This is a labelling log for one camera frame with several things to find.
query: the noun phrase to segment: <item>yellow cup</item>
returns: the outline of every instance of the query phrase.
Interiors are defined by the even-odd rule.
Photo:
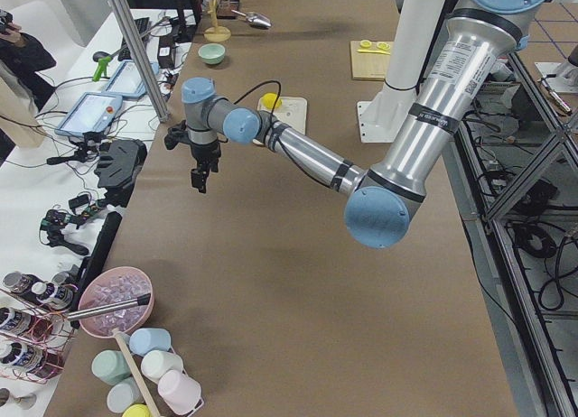
[[[281,98],[277,99],[277,94],[274,94],[271,92],[264,94],[261,97],[261,102],[263,103],[263,106],[265,106],[269,110],[271,110],[273,108],[274,103],[275,103],[275,108],[279,108],[281,106],[281,104],[283,104],[282,99]]]
[[[123,417],[153,417],[153,415],[148,410],[148,406],[139,403],[126,408]]]

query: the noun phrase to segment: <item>green bowl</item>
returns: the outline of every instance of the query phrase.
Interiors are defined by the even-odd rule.
[[[220,44],[205,44],[199,48],[200,59],[208,65],[217,65],[225,58],[225,47]]]

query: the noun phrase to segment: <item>tablet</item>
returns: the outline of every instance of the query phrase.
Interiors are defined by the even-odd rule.
[[[83,138],[85,133],[106,134],[123,105],[120,95],[86,92],[61,120],[54,133]]]
[[[151,62],[151,68],[155,75],[159,72],[157,62]],[[145,84],[132,60],[123,60],[118,65],[104,91],[108,94],[120,95],[126,99],[138,99],[146,93]]]

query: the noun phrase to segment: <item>metal scoop spoon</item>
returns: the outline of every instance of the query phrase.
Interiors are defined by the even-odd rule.
[[[256,27],[257,29],[269,29],[272,26],[271,20],[260,13],[254,13],[252,11],[249,11],[248,13],[241,13],[240,11],[235,11],[234,9],[231,9],[231,12],[245,17],[245,21],[251,27]]]

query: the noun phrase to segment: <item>green tool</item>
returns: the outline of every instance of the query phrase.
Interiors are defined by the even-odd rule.
[[[153,24],[146,31],[142,32],[138,37],[141,39],[144,38],[146,35],[148,35],[151,32],[151,30],[154,27],[158,26],[160,23],[165,22],[165,21],[170,21],[170,18],[166,17],[166,16],[161,18],[158,22]],[[128,47],[127,44],[123,45],[120,49],[118,49],[117,51],[115,51],[114,53],[111,53],[111,54],[108,54],[105,51],[97,51],[96,53],[94,53],[92,55],[92,60],[95,61],[98,64],[98,66],[97,66],[97,70],[94,71],[94,75],[92,76],[92,81],[99,81],[103,75],[105,77],[108,77],[108,75],[107,75],[108,64],[110,63],[110,61],[113,60],[113,58],[115,56],[117,56],[118,53],[120,53],[126,47]]]

